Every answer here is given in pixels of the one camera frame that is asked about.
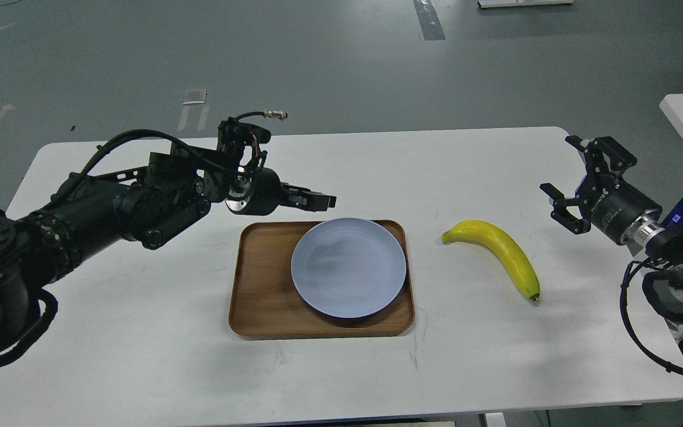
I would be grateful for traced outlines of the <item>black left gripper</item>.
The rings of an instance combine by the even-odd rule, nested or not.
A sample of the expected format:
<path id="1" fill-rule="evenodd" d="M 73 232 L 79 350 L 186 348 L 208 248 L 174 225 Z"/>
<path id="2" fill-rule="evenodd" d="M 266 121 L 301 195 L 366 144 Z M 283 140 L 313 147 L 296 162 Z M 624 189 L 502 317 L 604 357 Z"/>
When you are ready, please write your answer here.
<path id="1" fill-rule="evenodd" d="M 228 200 L 226 206 L 236 215 L 266 216 L 280 205 L 306 212 L 325 212 L 336 207 L 337 198 L 306 187 L 282 182 L 271 168 L 264 168 L 250 184 L 249 197 Z"/>

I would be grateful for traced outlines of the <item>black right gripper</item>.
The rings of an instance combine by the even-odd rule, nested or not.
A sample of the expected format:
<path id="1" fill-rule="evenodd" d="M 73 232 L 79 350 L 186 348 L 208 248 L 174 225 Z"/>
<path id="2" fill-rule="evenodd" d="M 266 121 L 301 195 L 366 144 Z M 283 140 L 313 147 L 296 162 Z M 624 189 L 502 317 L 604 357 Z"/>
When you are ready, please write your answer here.
<path id="1" fill-rule="evenodd" d="M 540 184 L 548 196 L 552 211 L 550 217 L 575 235 L 590 232 L 591 224 L 603 232 L 613 243 L 624 246 L 631 240 L 630 231 L 640 218 L 659 218 L 662 207 L 651 198 L 620 181 L 624 172 L 637 164 L 637 157 L 613 137 L 593 140 L 569 135 L 566 142 L 577 149 L 585 163 L 585 177 L 578 187 L 578 198 L 564 197 L 550 182 Z M 582 217 L 569 211 L 580 206 Z"/>

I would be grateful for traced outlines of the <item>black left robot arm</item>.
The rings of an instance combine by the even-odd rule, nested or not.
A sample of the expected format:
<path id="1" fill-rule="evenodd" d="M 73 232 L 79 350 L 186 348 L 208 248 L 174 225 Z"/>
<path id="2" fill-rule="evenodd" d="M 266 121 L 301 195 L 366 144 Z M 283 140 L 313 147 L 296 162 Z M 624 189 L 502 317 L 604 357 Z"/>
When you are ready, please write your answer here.
<path id="1" fill-rule="evenodd" d="M 336 197 L 292 186 L 265 167 L 269 130 L 246 118 L 223 120 L 216 146 L 198 148 L 168 133 L 135 129 L 100 144 L 42 208 L 14 221 L 0 210 L 0 367 L 22 357 L 49 329 L 59 281 L 117 241 L 156 250 L 225 202 L 236 215 L 266 216 L 279 206 L 322 212 Z"/>

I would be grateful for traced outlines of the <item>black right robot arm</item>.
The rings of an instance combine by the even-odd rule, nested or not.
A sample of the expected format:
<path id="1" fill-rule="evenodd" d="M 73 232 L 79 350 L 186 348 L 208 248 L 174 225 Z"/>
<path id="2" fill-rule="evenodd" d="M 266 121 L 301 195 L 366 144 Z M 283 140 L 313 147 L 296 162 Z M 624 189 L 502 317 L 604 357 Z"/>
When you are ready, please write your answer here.
<path id="1" fill-rule="evenodd" d="M 683 376 L 683 367 L 656 356 L 642 344 L 628 316 L 630 283 L 647 269 L 642 290 L 648 303 L 662 318 L 683 323 L 683 198 L 662 219 L 662 207 L 624 180 L 624 173 L 637 164 L 637 159 L 618 141 L 569 135 L 566 142 L 581 156 L 585 176 L 572 197 L 564 196 L 551 183 L 540 185 L 550 198 L 550 216 L 575 235 L 596 227 L 615 245 L 634 243 L 642 247 L 644 259 L 632 260 L 624 271 L 619 313 L 629 338 L 646 357 L 667 372 Z"/>

